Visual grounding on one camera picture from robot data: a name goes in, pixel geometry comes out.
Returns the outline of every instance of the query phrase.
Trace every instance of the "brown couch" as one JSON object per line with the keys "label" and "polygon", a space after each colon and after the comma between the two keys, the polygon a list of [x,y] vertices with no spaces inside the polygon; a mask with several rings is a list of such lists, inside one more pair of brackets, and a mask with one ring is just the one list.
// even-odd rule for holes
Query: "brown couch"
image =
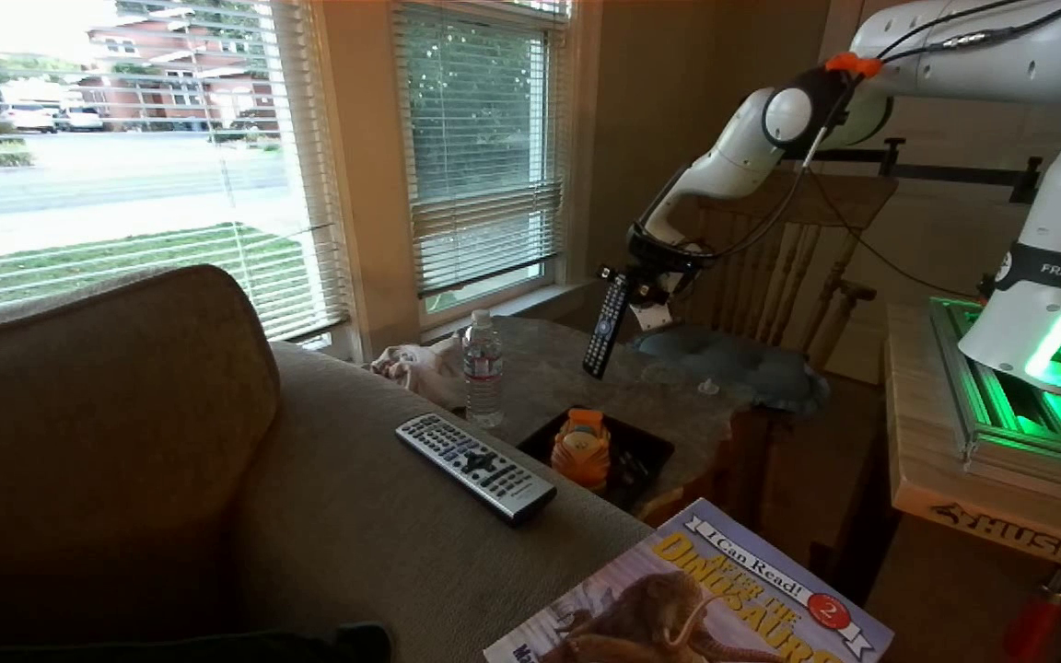
{"label": "brown couch", "polygon": [[0,644],[372,620],[393,660],[480,660],[645,533],[569,481],[505,525],[393,439],[428,409],[268,345],[218,270],[4,314]]}

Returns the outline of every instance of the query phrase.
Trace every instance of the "magazine cover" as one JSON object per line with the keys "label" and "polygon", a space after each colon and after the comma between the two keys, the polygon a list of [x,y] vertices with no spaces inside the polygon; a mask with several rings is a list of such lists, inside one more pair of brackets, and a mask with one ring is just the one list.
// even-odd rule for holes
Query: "magazine cover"
{"label": "magazine cover", "polygon": [[694,501],[485,648],[485,663],[881,660],[892,629]]}

